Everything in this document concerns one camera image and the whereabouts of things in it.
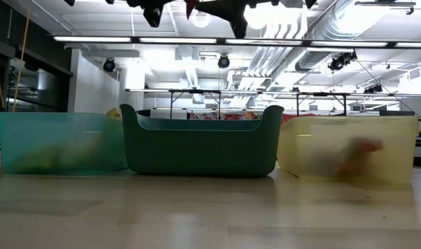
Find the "yellow translucent bin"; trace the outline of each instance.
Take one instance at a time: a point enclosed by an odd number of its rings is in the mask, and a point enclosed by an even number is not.
[[[408,183],[417,136],[416,117],[294,118],[281,125],[278,163],[304,178],[341,179],[347,165],[348,178]],[[357,153],[363,141],[377,146]]]

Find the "green translucent bin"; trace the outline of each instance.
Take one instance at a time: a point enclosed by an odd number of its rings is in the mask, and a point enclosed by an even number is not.
[[[261,177],[274,170],[282,107],[268,107],[262,120],[166,120],[120,107],[134,172]]]
[[[93,113],[0,113],[3,170],[102,174],[127,168],[123,125]]]

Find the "spotlight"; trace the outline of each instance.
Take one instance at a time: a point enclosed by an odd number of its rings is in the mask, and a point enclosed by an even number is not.
[[[328,64],[328,68],[334,71],[340,71],[343,67],[350,64],[351,61],[358,59],[356,52],[342,53],[338,57],[333,57],[332,62]]]
[[[104,71],[113,73],[116,70],[115,58],[106,58],[106,62],[102,65]]]
[[[374,92],[376,92],[376,93],[383,92],[383,88],[382,88],[381,84],[378,84],[378,85],[374,86]]]
[[[218,60],[218,67],[221,69],[228,68],[231,64],[231,61],[229,60],[229,57],[227,55],[221,55],[220,59]]]
[[[383,87],[381,84],[376,84],[374,86],[364,89],[364,93],[381,93],[383,92]]]

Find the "plastic bin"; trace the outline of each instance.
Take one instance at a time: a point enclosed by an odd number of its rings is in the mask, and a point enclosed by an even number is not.
[[[99,174],[126,168],[123,124],[93,113],[0,113],[3,170]]]
[[[139,174],[261,177],[274,170],[283,108],[262,120],[166,120],[121,113],[129,168]]]
[[[278,163],[299,177],[339,179],[338,165],[346,161],[357,140],[372,139],[382,149],[355,160],[367,181],[408,183],[411,180],[416,117],[294,118],[280,128]]]

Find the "wooden floor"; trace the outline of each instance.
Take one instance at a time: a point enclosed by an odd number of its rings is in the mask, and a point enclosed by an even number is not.
[[[270,178],[8,176],[0,249],[421,248],[412,185]]]

